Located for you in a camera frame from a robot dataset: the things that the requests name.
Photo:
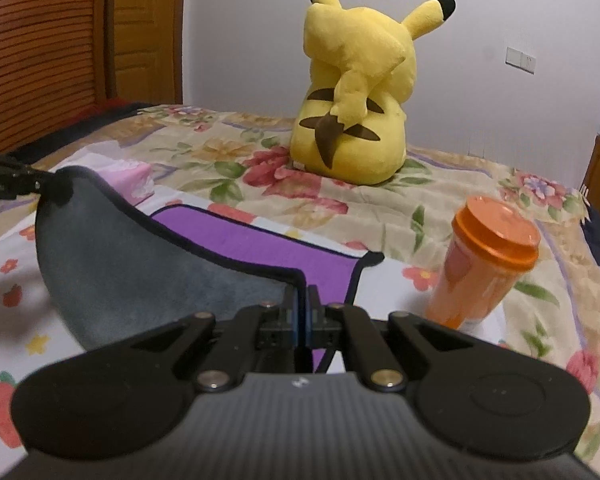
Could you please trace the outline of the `brown slatted wardrobe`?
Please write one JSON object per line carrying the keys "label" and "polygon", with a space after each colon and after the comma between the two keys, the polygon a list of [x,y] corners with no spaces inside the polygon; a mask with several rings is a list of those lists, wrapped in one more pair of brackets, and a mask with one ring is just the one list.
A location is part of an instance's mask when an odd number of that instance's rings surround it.
{"label": "brown slatted wardrobe", "polygon": [[112,0],[0,0],[0,153],[114,96]]}

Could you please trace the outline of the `yellow Pikachu plush toy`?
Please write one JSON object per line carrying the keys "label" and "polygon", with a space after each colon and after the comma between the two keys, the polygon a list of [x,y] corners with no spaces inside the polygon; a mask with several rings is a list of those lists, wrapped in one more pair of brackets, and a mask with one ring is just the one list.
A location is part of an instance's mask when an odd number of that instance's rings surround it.
{"label": "yellow Pikachu plush toy", "polygon": [[428,0],[403,20],[310,0],[303,51],[310,86],[290,139],[294,168],[356,185],[386,182],[406,159],[403,104],[417,80],[414,42],[444,24],[455,0]]}

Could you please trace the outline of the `white wall switch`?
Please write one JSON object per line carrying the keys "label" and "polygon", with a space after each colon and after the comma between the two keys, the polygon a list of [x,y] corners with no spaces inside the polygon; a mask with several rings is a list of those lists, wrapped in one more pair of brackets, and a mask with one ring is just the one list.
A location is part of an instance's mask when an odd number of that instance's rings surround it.
{"label": "white wall switch", "polygon": [[507,47],[505,53],[505,64],[519,68],[520,70],[533,75],[535,73],[536,59],[530,54]]}

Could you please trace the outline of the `pink tissue box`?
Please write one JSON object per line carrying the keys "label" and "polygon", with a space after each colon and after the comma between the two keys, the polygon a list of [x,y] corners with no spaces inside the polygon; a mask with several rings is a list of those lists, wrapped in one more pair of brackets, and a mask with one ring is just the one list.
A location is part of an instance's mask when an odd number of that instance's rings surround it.
{"label": "pink tissue box", "polygon": [[152,167],[147,162],[101,157],[93,169],[133,206],[154,194]]}

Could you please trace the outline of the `floral bed quilt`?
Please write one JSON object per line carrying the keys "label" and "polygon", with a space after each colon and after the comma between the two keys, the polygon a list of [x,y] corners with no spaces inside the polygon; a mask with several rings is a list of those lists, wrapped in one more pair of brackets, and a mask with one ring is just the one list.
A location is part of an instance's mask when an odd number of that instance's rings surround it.
{"label": "floral bed quilt", "polygon": [[[362,285],[429,292],[471,195],[499,198],[536,223],[535,268],[492,314],[502,346],[561,366],[590,395],[592,415],[578,444],[600,473],[600,215],[571,186],[498,162],[414,148],[398,174],[354,186],[291,166],[291,121],[158,105],[116,110],[15,151],[44,170],[99,154],[147,162],[142,211],[191,204],[343,252],[382,252],[389,270]],[[34,212],[26,196],[0,200],[0,474],[23,447],[6,403],[25,374],[71,356],[76,343],[48,301],[35,258]]]}

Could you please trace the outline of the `orange lidded plastic cup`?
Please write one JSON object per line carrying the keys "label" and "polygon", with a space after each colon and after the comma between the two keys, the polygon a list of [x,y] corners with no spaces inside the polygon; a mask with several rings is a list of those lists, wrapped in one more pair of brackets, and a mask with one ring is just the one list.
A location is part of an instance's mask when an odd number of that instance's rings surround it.
{"label": "orange lidded plastic cup", "polygon": [[539,258],[538,228],[516,208],[475,195],[452,220],[452,237],[425,310],[428,320],[474,328]]}

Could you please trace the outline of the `brown wooden door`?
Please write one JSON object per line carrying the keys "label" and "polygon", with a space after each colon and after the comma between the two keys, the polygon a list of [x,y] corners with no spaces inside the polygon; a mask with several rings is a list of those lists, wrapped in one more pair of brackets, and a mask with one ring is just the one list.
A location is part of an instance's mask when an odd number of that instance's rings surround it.
{"label": "brown wooden door", "polygon": [[183,99],[184,0],[112,0],[114,83],[130,102]]}

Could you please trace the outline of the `purple grey microfiber towel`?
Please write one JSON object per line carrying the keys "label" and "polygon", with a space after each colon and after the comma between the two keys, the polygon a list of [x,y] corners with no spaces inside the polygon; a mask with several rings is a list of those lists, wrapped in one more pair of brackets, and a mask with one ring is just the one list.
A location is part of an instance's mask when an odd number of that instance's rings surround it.
{"label": "purple grey microfiber towel", "polygon": [[84,348],[57,364],[59,380],[96,384],[195,382],[216,324],[296,293],[294,371],[313,370],[308,289],[296,266],[212,252],[146,216],[78,167],[45,182],[35,220],[43,281]]}

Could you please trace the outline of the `white strawberry print cloth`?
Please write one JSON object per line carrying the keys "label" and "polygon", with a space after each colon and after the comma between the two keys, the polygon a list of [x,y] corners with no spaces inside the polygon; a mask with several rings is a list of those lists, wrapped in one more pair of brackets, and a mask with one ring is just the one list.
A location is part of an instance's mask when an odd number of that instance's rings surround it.
{"label": "white strawberry print cloth", "polygon": [[[328,301],[344,295],[344,272],[364,252],[385,259],[362,273],[356,303],[374,318],[393,310],[422,313],[444,259],[457,209],[471,195],[494,195],[489,171],[414,155],[396,180],[354,186],[289,169],[274,151],[242,164],[235,186],[244,201],[215,198],[213,179],[155,184],[136,205],[178,234],[230,256],[288,260],[321,247],[326,263],[306,275]],[[0,216],[0,475],[23,459],[8,404],[16,385],[38,368],[81,352],[61,321],[36,262],[33,212],[19,222]]]}

